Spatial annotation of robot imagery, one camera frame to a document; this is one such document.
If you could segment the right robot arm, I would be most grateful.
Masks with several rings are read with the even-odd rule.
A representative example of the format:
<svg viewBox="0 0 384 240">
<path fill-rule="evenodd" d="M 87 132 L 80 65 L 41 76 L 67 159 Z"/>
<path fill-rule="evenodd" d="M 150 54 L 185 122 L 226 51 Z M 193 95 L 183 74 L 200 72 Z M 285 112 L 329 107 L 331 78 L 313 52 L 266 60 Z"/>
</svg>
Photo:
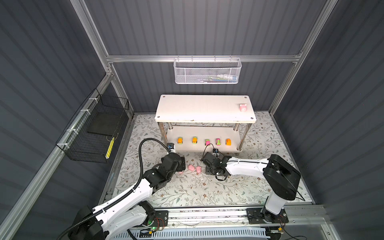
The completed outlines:
<svg viewBox="0 0 384 240">
<path fill-rule="evenodd" d="M 264 178 L 272 188 L 261 215 L 266 221 L 283 215 L 286 202 L 296 199 L 301 173 L 279 155 L 266 159 L 246 160 L 220 154 L 206 153 L 201 158 L 206 173 L 216 178 L 228 176 L 251 176 Z"/>
</svg>

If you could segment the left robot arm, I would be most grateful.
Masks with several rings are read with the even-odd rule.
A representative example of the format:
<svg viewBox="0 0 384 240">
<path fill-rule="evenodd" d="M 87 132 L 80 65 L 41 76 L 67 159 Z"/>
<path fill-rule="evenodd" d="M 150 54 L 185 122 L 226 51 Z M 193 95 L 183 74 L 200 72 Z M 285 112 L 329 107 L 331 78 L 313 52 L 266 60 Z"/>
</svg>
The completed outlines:
<svg viewBox="0 0 384 240">
<path fill-rule="evenodd" d="M 70 240 L 110 240 L 132 227 L 150 226 L 156 211 L 146 199 L 165 187 L 176 172 L 186 169 L 185 157 L 172 152 L 165 144 L 161 145 L 167 154 L 158 167 L 144 171 L 142 151 L 139 150 L 138 181 L 110 201 L 92 209 L 81 209 L 73 224 L 58 239 L 68 236 Z"/>
</svg>

